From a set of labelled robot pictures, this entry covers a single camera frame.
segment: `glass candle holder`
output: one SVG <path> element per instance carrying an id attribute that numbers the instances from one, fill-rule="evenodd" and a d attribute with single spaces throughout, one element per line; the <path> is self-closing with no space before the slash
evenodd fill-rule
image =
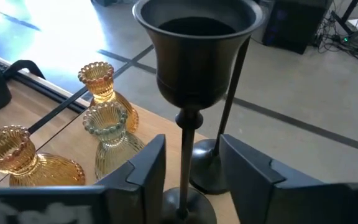
<path id="1" fill-rule="evenodd" d="M 126 119 L 126 110 L 116 101 L 91 106 L 85 112 L 85 130 L 100 140 L 95 162 L 98 180 L 122 166 L 145 146 L 139 138 L 126 131 Z"/>
<path id="2" fill-rule="evenodd" d="M 10 186 L 85 185 L 79 164 L 61 156 L 37 154 L 28 130 L 16 125 L 0 129 L 0 172 L 10 174 Z"/>
<path id="3" fill-rule="evenodd" d="M 78 72 L 78 78 L 93 94 L 91 105 L 107 101 L 117 101 L 122 104 L 128 114 L 126 128 L 130 133 L 134 133 L 139 125 L 137 111 L 125 97 L 114 91 L 113 74 L 114 68 L 111 64 L 107 62 L 94 62 L 81 68 L 80 72 Z"/>

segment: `clear glass vase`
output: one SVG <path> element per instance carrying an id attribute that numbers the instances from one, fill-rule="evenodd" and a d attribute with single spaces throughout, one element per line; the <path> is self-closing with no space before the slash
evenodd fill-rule
<path id="1" fill-rule="evenodd" d="M 79 164 L 61 156 L 37 154 L 30 133 L 22 126 L 0 129 L 0 172 L 10 174 L 10 186 L 85 185 Z"/>
<path id="2" fill-rule="evenodd" d="M 134 133 L 139 125 L 139 117 L 127 99 L 117 91 L 114 91 L 113 74 L 114 68 L 111 64 L 107 62 L 94 62 L 81 68 L 80 72 L 78 72 L 78 79 L 93 94 L 91 105 L 107 101 L 118 101 L 124 106 L 128 114 L 126 128 L 130 133 Z"/>
<path id="3" fill-rule="evenodd" d="M 85 112 L 85 129 L 100 140 L 95 162 L 98 180 L 122 166 L 145 146 L 139 138 L 126 131 L 126 119 L 126 110 L 116 101 L 91 106 Z"/>

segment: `electronic device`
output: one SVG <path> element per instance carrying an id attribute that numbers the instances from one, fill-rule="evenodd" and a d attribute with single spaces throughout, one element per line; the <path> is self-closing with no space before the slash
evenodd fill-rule
<path id="1" fill-rule="evenodd" d="M 268 21 L 262 43 L 303 54 L 332 0 L 263 0 L 261 6 L 263 2 Z"/>
<path id="2" fill-rule="evenodd" d="M 358 224 L 358 184 L 324 184 L 229 135 L 220 144 L 241 223 Z"/>
<path id="3" fill-rule="evenodd" d="M 164 180 L 160 134 L 93 186 L 0 189 L 0 224 L 158 223 Z"/>

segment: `dark metal candle holder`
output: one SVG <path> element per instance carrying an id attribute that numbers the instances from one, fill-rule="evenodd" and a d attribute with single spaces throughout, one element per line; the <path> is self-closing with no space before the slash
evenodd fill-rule
<path id="1" fill-rule="evenodd" d="M 262 11 L 252 0 L 140 0 L 133 13 L 154 44 L 158 88 L 180 108 L 180 188 L 164 192 L 162 223 L 215 224 L 211 203 L 188 187 L 195 130 L 200 110 L 224 96 L 236 53 L 262 23 Z"/>
<path id="2" fill-rule="evenodd" d="M 221 167 L 221 158 L 219 157 L 219 139 L 220 135 L 224 133 L 227 120 L 229 119 L 249 41 L 250 38 L 241 45 L 237 54 L 216 139 L 204 139 L 194 144 L 193 155 L 191 157 L 190 183 L 204 194 L 216 195 L 228 191 Z"/>

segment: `concrete floor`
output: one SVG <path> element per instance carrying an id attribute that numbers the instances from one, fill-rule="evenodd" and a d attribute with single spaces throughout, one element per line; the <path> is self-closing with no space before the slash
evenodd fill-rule
<path id="1" fill-rule="evenodd" d="M 83 65 L 107 61 L 117 70 L 131 61 L 115 89 L 173 120 L 178 109 L 157 89 L 155 52 L 131 7 L 0 0 L 0 56 L 35 61 L 47 80 L 73 93 L 83 86 L 76 77 Z M 222 100 L 202 111 L 199 133 L 216 137 L 223 106 Z M 252 41 L 226 133 L 322 181 L 357 182 L 358 61 L 342 52 L 310 48 L 298 55 Z"/>

